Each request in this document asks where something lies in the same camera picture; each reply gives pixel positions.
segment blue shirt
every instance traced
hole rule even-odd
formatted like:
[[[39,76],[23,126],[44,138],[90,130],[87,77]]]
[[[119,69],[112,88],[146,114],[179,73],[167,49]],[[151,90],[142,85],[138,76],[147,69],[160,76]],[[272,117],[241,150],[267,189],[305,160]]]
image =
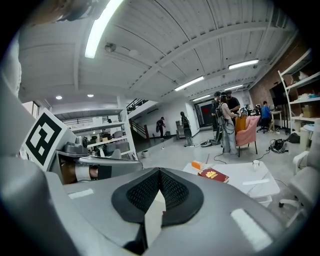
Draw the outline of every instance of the blue shirt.
[[[262,107],[262,118],[269,118],[270,117],[270,109],[268,106]]]

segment white ceiling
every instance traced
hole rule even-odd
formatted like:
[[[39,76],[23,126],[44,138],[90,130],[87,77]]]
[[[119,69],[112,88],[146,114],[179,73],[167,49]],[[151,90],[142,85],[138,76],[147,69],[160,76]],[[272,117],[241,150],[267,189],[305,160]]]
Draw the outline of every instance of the white ceiling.
[[[194,99],[261,77],[288,46],[294,24],[267,0],[124,0],[100,41],[94,59],[84,52],[93,21],[37,25],[20,32],[23,102],[64,103],[113,96],[158,102]],[[117,45],[104,50],[106,42]],[[129,56],[137,50],[137,56]],[[228,65],[258,58],[255,66]],[[185,90],[174,89],[199,76]]]

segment brown wall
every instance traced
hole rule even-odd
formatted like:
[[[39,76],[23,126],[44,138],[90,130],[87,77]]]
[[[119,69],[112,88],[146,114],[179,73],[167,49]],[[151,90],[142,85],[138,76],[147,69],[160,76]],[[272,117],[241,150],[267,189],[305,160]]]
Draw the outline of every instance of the brown wall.
[[[249,90],[253,106],[256,104],[262,104],[263,101],[267,101],[268,105],[273,104],[270,89],[276,86],[274,84],[275,82],[281,83],[278,71],[285,71],[296,60],[298,60],[308,50],[308,48],[309,47],[300,36],[297,36],[294,39],[292,44],[272,69],[270,69],[269,72]],[[287,85],[291,84],[291,78],[289,75],[286,75],[284,79]]]

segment red book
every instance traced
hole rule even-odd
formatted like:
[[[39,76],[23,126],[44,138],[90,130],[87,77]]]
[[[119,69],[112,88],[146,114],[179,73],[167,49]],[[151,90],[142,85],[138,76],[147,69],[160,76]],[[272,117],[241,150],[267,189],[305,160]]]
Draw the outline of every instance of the red book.
[[[217,182],[223,182],[223,183],[227,183],[229,181],[229,176],[224,175],[221,172],[218,172],[215,169],[212,169],[211,167],[204,169],[202,171],[198,172],[198,176],[202,176]]]

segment fluorescent light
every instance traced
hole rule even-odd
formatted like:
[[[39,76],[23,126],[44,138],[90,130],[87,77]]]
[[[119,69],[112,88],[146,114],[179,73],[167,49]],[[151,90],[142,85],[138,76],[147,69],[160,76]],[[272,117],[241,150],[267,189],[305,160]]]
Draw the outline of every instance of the fluorescent light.
[[[193,100],[193,102],[196,102],[196,101],[202,100],[202,99],[204,99],[204,98],[208,98],[208,97],[210,97],[210,94],[209,94],[209,95],[206,95],[206,96],[202,96],[202,97],[200,97],[200,98],[196,98],[196,99]]]
[[[249,66],[249,65],[257,64],[258,62],[259,62],[258,59],[243,61],[243,62],[240,62],[240,63],[237,63],[237,64],[229,65],[229,69],[230,69],[230,70],[233,70],[233,69],[236,69],[236,68],[241,68],[241,67],[244,67],[244,66]]]
[[[110,0],[103,10],[100,18],[94,21],[88,42],[86,44],[84,56],[93,59],[96,55],[98,44],[105,31],[105,28],[123,0]]]
[[[177,91],[180,91],[181,89],[186,88],[186,87],[188,87],[188,86],[190,86],[190,85],[193,85],[194,83],[199,82],[199,81],[201,81],[201,80],[203,80],[203,79],[204,79],[204,77],[203,77],[203,76],[200,76],[200,77],[198,77],[198,78],[196,78],[196,79],[194,79],[194,80],[192,80],[192,81],[190,81],[190,82],[185,83],[184,85],[181,85],[181,86],[178,87],[178,88],[175,88],[175,91],[176,91],[176,92],[177,92]]]
[[[242,86],[244,86],[244,85],[243,85],[243,84],[239,84],[239,85],[232,86],[232,87],[227,88],[227,89],[224,89],[224,90],[225,90],[225,91],[227,91],[227,90],[232,90],[232,89],[235,89],[235,88],[238,88],[238,87],[242,87]]]

